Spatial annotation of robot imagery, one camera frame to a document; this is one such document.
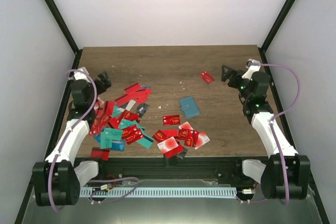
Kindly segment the teal leather card holder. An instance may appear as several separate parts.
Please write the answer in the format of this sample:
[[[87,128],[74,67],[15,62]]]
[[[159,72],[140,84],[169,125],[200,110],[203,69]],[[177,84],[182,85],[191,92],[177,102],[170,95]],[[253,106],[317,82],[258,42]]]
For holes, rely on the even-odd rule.
[[[200,114],[199,108],[192,96],[179,100],[181,111],[187,119],[193,118]]]

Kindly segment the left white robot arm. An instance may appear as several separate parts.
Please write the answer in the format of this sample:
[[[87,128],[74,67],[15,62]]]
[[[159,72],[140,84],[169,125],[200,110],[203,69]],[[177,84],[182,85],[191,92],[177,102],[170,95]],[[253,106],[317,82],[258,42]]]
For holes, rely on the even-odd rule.
[[[73,74],[70,77],[72,104],[65,131],[51,153],[32,169],[36,204],[51,206],[55,211],[75,205],[88,181],[102,184],[107,178],[107,170],[98,162],[83,161],[76,166],[75,159],[96,119],[94,107],[98,96],[111,87],[111,81],[105,71],[96,80],[92,79],[85,67],[68,73]]]

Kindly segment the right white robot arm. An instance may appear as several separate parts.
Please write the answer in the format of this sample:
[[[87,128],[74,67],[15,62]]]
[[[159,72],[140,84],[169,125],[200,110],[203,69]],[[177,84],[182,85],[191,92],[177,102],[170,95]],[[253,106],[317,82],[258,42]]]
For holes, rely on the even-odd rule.
[[[278,199],[284,205],[292,199],[305,199],[309,158],[299,155],[277,124],[277,118],[283,113],[274,114],[267,101],[270,76],[261,71],[262,63],[249,60],[246,67],[246,71],[241,71],[223,65],[221,80],[238,90],[243,114],[261,139],[268,161],[245,159],[233,170],[233,177],[241,184],[253,179],[266,199]]]

